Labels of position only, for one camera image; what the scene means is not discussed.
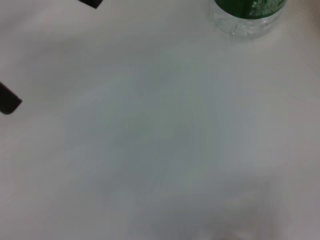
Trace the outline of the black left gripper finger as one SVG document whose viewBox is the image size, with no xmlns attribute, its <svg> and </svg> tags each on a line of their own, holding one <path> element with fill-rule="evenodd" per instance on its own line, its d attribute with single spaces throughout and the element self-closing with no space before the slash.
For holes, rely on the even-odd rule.
<svg viewBox="0 0 320 240">
<path fill-rule="evenodd" d="M 23 101 L 4 84 L 0 83 L 0 112 L 12 114 Z"/>
<path fill-rule="evenodd" d="M 81 3 L 84 3 L 94 9 L 97 9 L 103 0 L 78 0 Z"/>
</svg>

